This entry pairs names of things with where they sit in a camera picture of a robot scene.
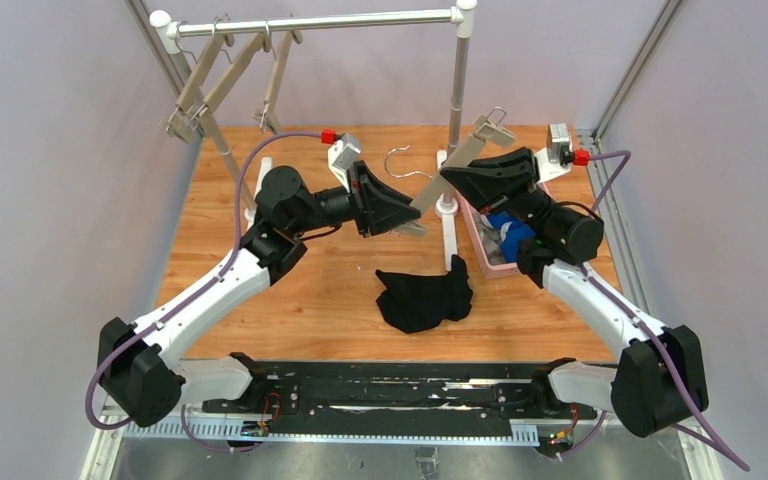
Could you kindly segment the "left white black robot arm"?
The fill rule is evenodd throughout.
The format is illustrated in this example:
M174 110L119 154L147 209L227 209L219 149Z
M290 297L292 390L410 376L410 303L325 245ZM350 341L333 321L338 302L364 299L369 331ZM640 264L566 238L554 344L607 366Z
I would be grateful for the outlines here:
M293 167L268 171L255 197L255 222L209 273L162 307L100 332L93 382L139 427L158 423L185 404L236 400L251 384L253 365L234 356L197 361L183 356L219 320L280 281L307 251L305 240L352 222L363 237L420 218L411 197L380 181L362 161L344 185L311 192Z

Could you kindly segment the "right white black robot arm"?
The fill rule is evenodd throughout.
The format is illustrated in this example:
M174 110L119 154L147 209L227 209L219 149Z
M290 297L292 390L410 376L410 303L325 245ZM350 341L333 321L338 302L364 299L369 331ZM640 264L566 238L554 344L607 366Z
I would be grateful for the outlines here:
M506 213L533 231L518 245L518 270L571 308L617 359L613 368L572 358L544 365L534 378L540 410L586 405L615 414L641 438L700 417L709 396L698 336L652 317L590 266L604 237L602 218L539 186L531 150L443 166L439 174L476 212Z

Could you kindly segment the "grey underwear beige waistband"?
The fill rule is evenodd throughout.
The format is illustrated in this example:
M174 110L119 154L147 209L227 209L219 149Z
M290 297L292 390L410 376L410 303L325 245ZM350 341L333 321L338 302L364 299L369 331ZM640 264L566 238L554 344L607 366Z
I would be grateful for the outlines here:
M506 260L501 252L500 232L485 225L478 225L477 231L488 263L491 265L505 264Z

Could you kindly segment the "beige hanger of blue underwear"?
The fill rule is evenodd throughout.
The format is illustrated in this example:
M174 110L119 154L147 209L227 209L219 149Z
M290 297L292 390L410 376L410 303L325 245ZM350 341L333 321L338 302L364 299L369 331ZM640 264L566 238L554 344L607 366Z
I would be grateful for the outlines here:
M258 121L262 133L279 134L282 132L282 126L277 116L278 98L290 51L294 45L301 44L302 42L302 33L298 30L290 30L284 32L280 42L271 49L274 54L274 63L269 83L266 88L263 104L254 114L254 118Z

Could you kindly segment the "blue underwear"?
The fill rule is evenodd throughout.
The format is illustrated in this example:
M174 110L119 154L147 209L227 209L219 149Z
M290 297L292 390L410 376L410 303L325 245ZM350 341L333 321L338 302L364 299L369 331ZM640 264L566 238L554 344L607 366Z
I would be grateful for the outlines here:
M535 236L534 230L508 212L486 216L489 225L499 236L499 249L506 263L515 263L519 244Z

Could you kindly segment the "black underwear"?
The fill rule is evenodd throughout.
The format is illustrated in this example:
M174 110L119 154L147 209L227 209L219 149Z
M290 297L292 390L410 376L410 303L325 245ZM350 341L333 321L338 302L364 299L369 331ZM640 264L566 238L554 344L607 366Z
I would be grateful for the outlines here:
M376 270L384 291L376 304L391 327L413 334L437 328L444 320L458 322L472 310L474 292L466 262L451 256L451 269L443 275L413 275Z

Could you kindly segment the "beige hanger of grey underwear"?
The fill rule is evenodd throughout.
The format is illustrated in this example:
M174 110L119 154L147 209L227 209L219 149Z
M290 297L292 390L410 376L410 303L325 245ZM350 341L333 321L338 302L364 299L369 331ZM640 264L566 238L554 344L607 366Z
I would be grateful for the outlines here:
M178 97L177 107L185 115L185 125L192 131L204 130L202 119L208 113L213 113L224 101L250 65L255 54L260 50L268 52L272 48L271 41L267 39L264 31L253 34L238 54L229 60L229 66L220 75L216 85L206 96L201 97L201 87L219 53L224 49L227 37L226 33L214 32Z

